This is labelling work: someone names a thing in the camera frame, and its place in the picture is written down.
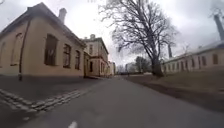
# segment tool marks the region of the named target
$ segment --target cloud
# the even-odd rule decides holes
[[[154,0],[161,5],[164,13],[172,19],[172,23],[181,33],[176,37],[177,47],[174,54],[181,54],[183,44],[189,44],[192,49],[199,45],[204,46],[219,40],[216,25],[210,15],[214,3],[220,5],[221,0]],[[68,11],[65,24],[80,38],[89,37],[90,34],[102,36],[110,52],[109,59],[118,64],[134,61],[135,56],[129,52],[118,54],[111,40],[111,29],[106,28],[99,21],[97,4],[89,0],[6,0],[0,6],[0,30],[26,11],[27,6],[44,2],[58,15],[60,8]]]

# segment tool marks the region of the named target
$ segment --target beige building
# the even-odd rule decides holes
[[[64,25],[65,14],[66,10],[61,9],[57,17],[41,3],[7,26],[0,34],[0,74],[20,79],[83,76],[86,44]],[[101,51],[92,53],[93,64],[106,65],[104,44],[95,46]]]
[[[201,47],[194,52],[171,58],[163,63],[165,73],[197,71],[224,67],[224,42]]]
[[[87,47],[85,52],[90,56],[89,74],[90,76],[107,76],[109,74],[108,51],[102,38],[91,35],[90,39],[83,40]]]
[[[109,69],[110,69],[109,76],[114,76],[116,72],[116,65],[114,62],[109,61]]]

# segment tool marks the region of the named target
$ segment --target street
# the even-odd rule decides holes
[[[103,80],[20,128],[223,128],[224,114],[122,78]]]

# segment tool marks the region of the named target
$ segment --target grass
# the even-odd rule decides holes
[[[130,76],[127,80],[207,109],[224,112],[224,71],[184,72],[156,78]]]

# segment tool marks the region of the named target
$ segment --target tree trunk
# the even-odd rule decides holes
[[[152,59],[152,74],[157,77],[164,76],[158,57],[155,57],[154,59]]]

